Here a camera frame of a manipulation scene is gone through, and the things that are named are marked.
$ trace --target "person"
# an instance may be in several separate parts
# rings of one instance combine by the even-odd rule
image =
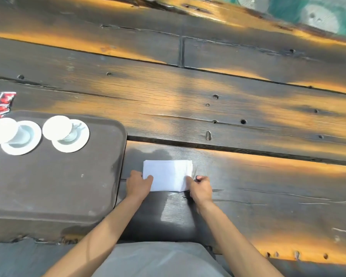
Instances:
[[[152,176],[143,179],[141,172],[131,171],[126,182],[126,198],[44,277],[229,276],[200,244],[139,242],[116,245],[150,192],[152,181]],[[235,277],[282,277],[214,204],[208,177],[197,176],[196,181],[188,177],[187,184],[198,212],[208,224]]]

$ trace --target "white paper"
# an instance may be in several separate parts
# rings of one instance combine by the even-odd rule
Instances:
[[[186,176],[192,176],[192,160],[145,160],[142,176],[154,177],[150,191],[186,191]]]

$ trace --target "hand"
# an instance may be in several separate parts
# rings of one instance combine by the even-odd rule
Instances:
[[[210,186],[209,177],[196,176],[198,182],[194,181],[191,177],[187,177],[186,180],[190,188],[190,196],[194,199],[198,210],[207,203],[213,203],[213,190]]]
[[[141,172],[132,170],[127,179],[127,196],[133,196],[142,202],[150,192],[153,179],[150,175],[144,180]]]

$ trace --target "white cup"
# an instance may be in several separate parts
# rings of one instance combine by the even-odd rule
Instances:
[[[50,141],[72,142],[78,136],[78,126],[66,116],[53,116],[43,125],[42,134]]]
[[[31,134],[9,117],[0,118],[0,144],[23,145],[31,139]]]

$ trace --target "white saucer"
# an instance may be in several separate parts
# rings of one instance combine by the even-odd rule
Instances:
[[[22,120],[18,122],[18,125],[26,127],[25,129],[31,134],[31,139],[24,145],[10,145],[8,143],[1,144],[1,148],[4,152],[11,155],[22,155],[32,151],[38,143],[40,143],[42,131],[41,127],[30,120]]]
[[[78,136],[76,139],[74,139],[72,142],[65,142],[65,141],[52,141],[53,146],[63,153],[73,153],[75,151],[78,151],[79,149],[82,149],[84,145],[87,143],[89,137],[90,137],[90,130],[88,129],[88,126],[81,120],[70,120],[73,125],[79,125],[81,124],[76,130],[78,133]]]

